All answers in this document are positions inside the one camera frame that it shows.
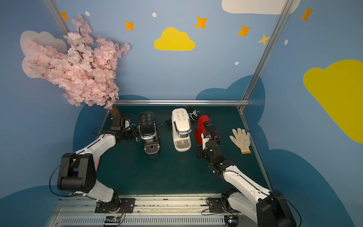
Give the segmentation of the pink cherry blossom tree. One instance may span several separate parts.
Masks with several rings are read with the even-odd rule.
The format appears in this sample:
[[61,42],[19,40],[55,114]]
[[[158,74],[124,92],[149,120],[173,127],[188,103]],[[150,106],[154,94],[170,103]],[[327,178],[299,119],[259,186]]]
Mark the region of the pink cherry blossom tree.
[[83,103],[90,107],[102,106],[114,118],[121,117],[115,105],[119,99],[119,87],[115,79],[118,59],[128,54],[131,46],[98,38],[98,46],[92,48],[93,30],[88,21],[78,15],[72,23],[76,31],[64,36],[71,46],[67,53],[33,40],[25,42],[31,53],[27,69],[32,77],[44,79],[64,89],[64,96],[70,104],[77,107]]

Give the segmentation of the white coffee machine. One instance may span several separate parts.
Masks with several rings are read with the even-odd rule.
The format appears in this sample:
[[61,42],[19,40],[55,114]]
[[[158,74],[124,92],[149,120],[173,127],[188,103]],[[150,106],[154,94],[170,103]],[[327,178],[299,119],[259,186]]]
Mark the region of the white coffee machine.
[[187,110],[177,108],[172,111],[173,142],[178,152],[188,151],[191,146],[192,126]]

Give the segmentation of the black coffee machine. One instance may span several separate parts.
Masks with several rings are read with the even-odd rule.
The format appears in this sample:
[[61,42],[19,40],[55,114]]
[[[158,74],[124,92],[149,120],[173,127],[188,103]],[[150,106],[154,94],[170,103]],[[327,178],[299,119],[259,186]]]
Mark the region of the black coffee machine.
[[158,155],[161,151],[161,144],[155,114],[151,111],[141,113],[138,118],[137,130],[144,153],[148,156]]

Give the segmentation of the red coffee machine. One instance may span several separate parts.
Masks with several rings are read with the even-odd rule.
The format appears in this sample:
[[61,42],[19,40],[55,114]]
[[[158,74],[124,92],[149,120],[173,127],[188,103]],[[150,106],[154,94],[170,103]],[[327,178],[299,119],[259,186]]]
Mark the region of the red coffee machine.
[[202,136],[209,135],[209,139],[220,144],[220,136],[208,115],[202,115],[197,120],[195,138],[199,146],[202,145]]

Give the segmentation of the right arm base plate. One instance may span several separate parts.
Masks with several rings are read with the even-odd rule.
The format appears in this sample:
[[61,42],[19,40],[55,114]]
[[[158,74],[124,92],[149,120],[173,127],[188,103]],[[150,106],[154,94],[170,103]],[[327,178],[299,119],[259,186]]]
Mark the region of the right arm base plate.
[[231,208],[226,198],[207,198],[207,205],[210,213],[238,213]]

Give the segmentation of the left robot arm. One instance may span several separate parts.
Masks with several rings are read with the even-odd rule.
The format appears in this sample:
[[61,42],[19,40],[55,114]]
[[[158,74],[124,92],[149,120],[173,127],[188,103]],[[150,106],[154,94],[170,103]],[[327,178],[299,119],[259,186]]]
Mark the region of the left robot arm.
[[82,194],[99,202],[112,202],[115,191],[99,182],[96,176],[96,161],[110,148],[121,141],[137,136],[126,117],[113,118],[108,131],[99,135],[92,143],[75,153],[62,156],[57,188],[61,191]]

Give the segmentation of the white knit work glove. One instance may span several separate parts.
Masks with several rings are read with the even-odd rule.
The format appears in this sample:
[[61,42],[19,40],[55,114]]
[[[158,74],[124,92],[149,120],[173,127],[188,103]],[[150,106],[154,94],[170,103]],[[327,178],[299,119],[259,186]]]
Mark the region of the white knit work glove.
[[242,154],[250,154],[251,135],[245,129],[232,129],[233,136],[230,140],[240,149]]

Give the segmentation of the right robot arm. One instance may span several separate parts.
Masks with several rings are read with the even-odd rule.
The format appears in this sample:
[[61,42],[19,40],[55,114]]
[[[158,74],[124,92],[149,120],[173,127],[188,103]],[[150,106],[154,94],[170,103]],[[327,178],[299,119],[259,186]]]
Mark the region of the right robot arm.
[[244,214],[259,227],[297,226],[284,196],[260,186],[225,159],[217,141],[203,142],[198,157],[205,158],[215,175],[236,188],[225,193],[227,205],[232,210]]

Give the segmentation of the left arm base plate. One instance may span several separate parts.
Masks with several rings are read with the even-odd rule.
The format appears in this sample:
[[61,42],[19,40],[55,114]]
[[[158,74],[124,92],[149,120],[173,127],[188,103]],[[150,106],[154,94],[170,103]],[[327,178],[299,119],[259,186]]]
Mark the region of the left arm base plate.
[[95,213],[133,213],[135,198],[119,198],[111,202],[97,202]]

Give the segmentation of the aluminium frame rail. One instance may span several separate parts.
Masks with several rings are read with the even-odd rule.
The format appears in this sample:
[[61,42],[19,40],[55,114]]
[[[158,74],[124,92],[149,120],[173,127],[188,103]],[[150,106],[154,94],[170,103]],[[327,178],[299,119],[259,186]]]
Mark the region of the aluminium frame rail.
[[247,106],[248,100],[131,100],[121,99],[116,105],[128,106]]

